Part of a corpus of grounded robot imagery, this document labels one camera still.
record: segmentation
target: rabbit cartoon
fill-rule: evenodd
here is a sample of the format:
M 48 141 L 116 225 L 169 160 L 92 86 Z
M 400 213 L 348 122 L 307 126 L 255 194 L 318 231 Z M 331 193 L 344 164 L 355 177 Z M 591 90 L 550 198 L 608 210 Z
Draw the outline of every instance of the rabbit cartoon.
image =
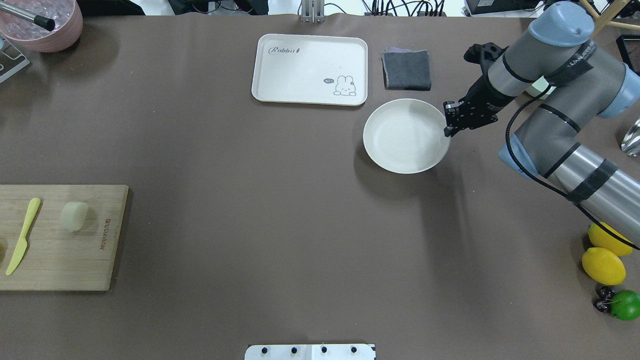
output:
M 355 96 L 356 86 L 353 84 L 353 77 L 339 76 L 338 83 L 335 85 L 334 95 Z

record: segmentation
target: folded towel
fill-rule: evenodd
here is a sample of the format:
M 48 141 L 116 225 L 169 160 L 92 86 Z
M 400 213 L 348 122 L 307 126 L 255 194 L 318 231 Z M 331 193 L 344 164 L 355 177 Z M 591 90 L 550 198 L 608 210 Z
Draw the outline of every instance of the folded towel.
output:
M 385 87 L 396 90 L 431 90 L 429 53 L 390 48 L 382 52 Z

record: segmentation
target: pink bowl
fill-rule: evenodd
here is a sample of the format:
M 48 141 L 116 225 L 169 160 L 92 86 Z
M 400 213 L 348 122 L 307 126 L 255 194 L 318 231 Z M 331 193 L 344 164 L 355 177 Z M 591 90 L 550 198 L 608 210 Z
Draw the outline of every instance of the pink bowl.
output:
M 16 6 L 24 7 L 20 4 L 28 3 L 29 1 L 30 0 L 13 0 L 9 2 Z M 10 18 L 11 15 L 2 13 L 2 16 L 0 17 L 0 33 L 2 33 L 7 39 L 11 40 L 14 45 L 21 45 L 22 47 L 26 47 L 27 49 L 34 51 L 40 51 L 41 53 L 55 53 L 56 51 L 70 47 L 78 40 L 82 33 L 83 19 L 76 0 L 61 0 L 60 2 L 63 1 L 73 1 L 73 10 L 71 11 L 69 20 L 59 26 L 56 25 L 57 29 L 54 31 L 34 39 L 17 38 L 16 34 L 8 33 L 6 30 L 8 24 L 7 19 L 13 20 Z

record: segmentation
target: yellow lemon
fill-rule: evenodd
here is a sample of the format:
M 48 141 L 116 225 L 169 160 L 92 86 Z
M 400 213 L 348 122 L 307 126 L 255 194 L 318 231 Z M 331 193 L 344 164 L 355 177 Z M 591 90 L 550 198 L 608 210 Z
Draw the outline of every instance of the yellow lemon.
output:
M 590 247 L 582 255 L 584 271 L 595 281 L 604 285 L 619 285 L 627 276 L 622 260 L 602 247 Z
M 604 227 L 606 227 L 607 229 L 611 230 L 611 232 L 613 232 L 614 234 L 620 236 L 624 240 L 627 240 L 626 237 L 622 236 L 619 232 L 612 229 L 611 226 L 603 222 L 601 222 L 601 224 L 604 225 Z M 591 226 L 589 226 L 589 240 L 591 240 L 593 246 L 603 247 L 618 256 L 629 255 L 633 251 L 631 246 L 616 240 L 613 236 L 605 233 L 605 231 L 598 227 L 596 224 L 591 224 Z

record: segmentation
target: yellow plastic knife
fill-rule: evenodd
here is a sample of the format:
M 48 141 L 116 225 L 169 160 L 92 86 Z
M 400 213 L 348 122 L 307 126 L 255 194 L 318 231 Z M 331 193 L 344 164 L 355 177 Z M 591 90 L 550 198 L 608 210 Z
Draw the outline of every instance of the yellow plastic knife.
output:
M 18 267 L 20 261 L 22 261 L 22 257 L 24 256 L 24 252 L 27 250 L 27 233 L 29 232 L 29 228 L 31 227 L 31 223 L 33 222 L 33 218 L 36 217 L 36 213 L 40 208 L 40 198 L 34 197 L 29 201 L 29 207 L 27 208 L 27 215 L 24 217 L 24 224 L 22 225 L 22 231 L 20 232 L 20 237 L 18 238 L 18 244 L 16 244 L 15 249 L 13 250 L 13 256 L 11 257 L 11 261 L 9 262 L 9 267 L 6 268 L 6 274 L 11 275 L 15 268 Z

